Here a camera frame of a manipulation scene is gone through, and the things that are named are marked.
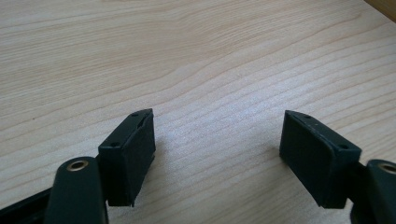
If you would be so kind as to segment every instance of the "screw hole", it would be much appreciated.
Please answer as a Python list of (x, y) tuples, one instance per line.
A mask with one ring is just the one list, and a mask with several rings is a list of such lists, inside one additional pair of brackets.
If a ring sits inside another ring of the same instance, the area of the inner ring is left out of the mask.
[(378, 166), (382, 170), (384, 170), (390, 174), (396, 175), (396, 166), (395, 165), (387, 164), (387, 163), (380, 163)]
[(67, 170), (71, 172), (75, 172), (84, 169), (87, 165), (88, 165), (87, 161), (75, 161), (67, 166)]
[(111, 143), (111, 144), (110, 144), (111, 147), (117, 147), (117, 146), (119, 146), (119, 145), (120, 145), (119, 142), (114, 142), (114, 143)]
[(349, 149), (349, 147), (347, 145), (338, 145), (338, 146), (343, 148), (343, 149)]

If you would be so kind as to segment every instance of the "wooden table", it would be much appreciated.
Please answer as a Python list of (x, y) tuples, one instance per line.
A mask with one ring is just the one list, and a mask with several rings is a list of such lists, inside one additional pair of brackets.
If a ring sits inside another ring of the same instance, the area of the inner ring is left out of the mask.
[(396, 161), (396, 24), (363, 1), (0, 3), (0, 206), (152, 107), (156, 160), (110, 223), (349, 223), (278, 146), (286, 109)]

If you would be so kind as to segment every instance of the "black mount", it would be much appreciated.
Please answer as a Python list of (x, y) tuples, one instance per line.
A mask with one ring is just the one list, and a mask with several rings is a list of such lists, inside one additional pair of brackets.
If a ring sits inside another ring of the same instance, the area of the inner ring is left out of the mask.
[(286, 111), (280, 156), (319, 206), (354, 206), (352, 223), (396, 223), (396, 164), (359, 163), (361, 149), (317, 119)]
[(108, 223), (109, 206), (134, 206), (154, 160), (152, 109), (129, 115), (99, 146), (96, 158), (62, 164), (52, 189), (0, 211), (0, 223)]

